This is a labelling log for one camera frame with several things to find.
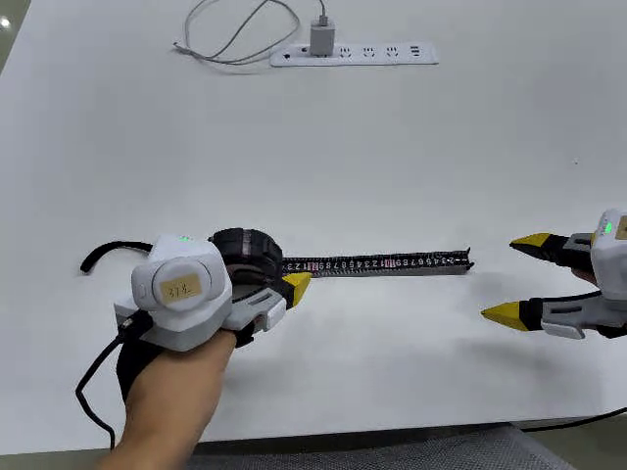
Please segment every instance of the white table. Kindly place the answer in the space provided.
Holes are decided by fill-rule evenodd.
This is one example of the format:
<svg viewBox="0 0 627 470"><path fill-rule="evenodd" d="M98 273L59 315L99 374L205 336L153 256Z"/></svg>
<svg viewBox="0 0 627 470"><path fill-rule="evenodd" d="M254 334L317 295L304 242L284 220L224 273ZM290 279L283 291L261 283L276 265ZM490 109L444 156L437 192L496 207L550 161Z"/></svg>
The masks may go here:
<svg viewBox="0 0 627 470"><path fill-rule="evenodd" d="M247 8L225 3L199 20L199 48ZM290 3L305 24L316 13ZM589 290L507 242L592 230L626 202L625 2L329 0L340 39L431 40L441 66L244 75L169 51L191 5L34 2L0 75L0 454L106 445L73 388L142 258L111 254L82 277L84 255L230 226L291 256L471 246L477 265L315 280L235 354L206 440L624 404L627 342L522 334L479 310ZM282 18L270 10L247 37ZM120 430L114 364L87 394Z"/></svg>

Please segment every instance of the handwritten label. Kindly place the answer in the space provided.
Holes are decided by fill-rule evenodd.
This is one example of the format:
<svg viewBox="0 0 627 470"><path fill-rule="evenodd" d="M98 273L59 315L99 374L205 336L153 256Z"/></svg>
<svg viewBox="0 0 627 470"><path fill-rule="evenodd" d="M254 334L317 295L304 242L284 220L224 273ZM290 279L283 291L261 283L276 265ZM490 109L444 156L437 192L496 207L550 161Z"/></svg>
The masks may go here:
<svg viewBox="0 0 627 470"><path fill-rule="evenodd" d="M196 297L203 293L198 274L188 274L171 281L162 282L160 288L165 305Z"/></svg>
<svg viewBox="0 0 627 470"><path fill-rule="evenodd" d="M627 215L620 217L618 230L616 230L616 240L627 240Z"/></svg>

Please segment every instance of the measuring tape blade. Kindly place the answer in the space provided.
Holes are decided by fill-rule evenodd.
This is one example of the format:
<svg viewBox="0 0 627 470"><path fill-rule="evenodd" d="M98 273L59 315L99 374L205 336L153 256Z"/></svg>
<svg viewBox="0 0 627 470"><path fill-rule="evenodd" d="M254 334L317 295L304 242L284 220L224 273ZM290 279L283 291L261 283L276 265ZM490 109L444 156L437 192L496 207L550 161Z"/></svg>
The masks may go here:
<svg viewBox="0 0 627 470"><path fill-rule="evenodd" d="M459 252L403 253L356 257L285 258L283 275L310 272L312 277L416 276L464 274L473 266L470 249Z"/></svg>

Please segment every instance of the black cable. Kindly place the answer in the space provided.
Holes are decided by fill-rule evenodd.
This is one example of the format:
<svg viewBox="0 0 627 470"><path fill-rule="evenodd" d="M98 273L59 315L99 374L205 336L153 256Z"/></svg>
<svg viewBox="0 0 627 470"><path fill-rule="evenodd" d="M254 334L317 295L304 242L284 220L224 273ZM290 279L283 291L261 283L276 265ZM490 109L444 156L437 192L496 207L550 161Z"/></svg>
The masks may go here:
<svg viewBox="0 0 627 470"><path fill-rule="evenodd" d="M555 424L553 426L541 426L537 428L528 428L528 429L523 429L522 431L525 433L537 433L539 431L552 431L555 429L576 428L578 426L584 426L585 424L596 423L597 421L602 421L607 418L613 418L614 416L618 416L619 414L623 414L625 412L627 412L627 407L616 409L609 413L600 414L598 416L593 416L592 418L580 419L577 421L564 423L564 424Z"/></svg>
<svg viewBox="0 0 627 470"><path fill-rule="evenodd" d="M89 419L91 419L99 427L104 429L107 432L107 434L109 434L109 449L110 450L113 450L113 448L116 446L116 432L111 426L109 426L102 419L100 419L98 415L93 411L93 409L91 409L91 406L89 406L89 403L87 402L87 399L85 398L85 395L83 394L82 391L87 385L87 383L94 376L98 368L102 365L105 359L109 356L109 354L111 354L119 345L121 345L121 343L122 343L121 338L119 336L116 336L116 338L113 341L111 341L102 350L102 352L100 352L100 354L98 354L98 357L96 357L96 360L92 362L92 364L87 369L87 372L85 372L85 375L83 375L80 381L78 382L78 385L76 386L76 391L75 391L76 398L78 399L78 402L80 403L80 407L85 412L87 417L89 417Z"/></svg>
<svg viewBox="0 0 627 470"><path fill-rule="evenodd" d="M100 260L101 257L106 255L108 252L116 250L118 248L129 248L131 250L137 250L144 253L150 253L153 249L153 246L150 243L144 242L124 242L124 241L116 241L109 242L101 245L96 248L93 252L87 255L87 258L80 265L80 270L87 274L89 271L93 269L96 263Z"/></svg>
<svg viewBox="0 0 627 470"><path fill-rule="evenodd" d="M144 333L153 327L153 318L145 310L135 311L120 327L118 328L118 335L111 341L103 350L98 354L98 357L91 363L85 374L78 381L76 386L76 398L80 407L85 412L87 417L96 423L100 428L104 429L109 434L109 449L113 450L116 446L116 432L114 429L105 423L100 417L91 409L89 402L85 398L83 390L85 386L92 379L96 371L100 368L102 363L109 355L116 350L116 348L124 343L126 340L139 339Z"/></svg>

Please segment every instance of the power strip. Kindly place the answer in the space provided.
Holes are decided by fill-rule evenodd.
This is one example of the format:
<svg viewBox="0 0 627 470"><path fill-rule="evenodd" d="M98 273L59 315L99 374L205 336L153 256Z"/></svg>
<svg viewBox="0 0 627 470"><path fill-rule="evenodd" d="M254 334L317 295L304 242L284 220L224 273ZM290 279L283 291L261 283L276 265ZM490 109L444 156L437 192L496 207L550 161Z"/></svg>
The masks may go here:
<svg viewBox="0 0 627 470"><path fill-rule="evenodd" d="M436 65L438 56L427 42L392 44L336 44L333 55L316 57L309 53L309 44L281 46L272 51L273 67L338 67Z"/></svg>

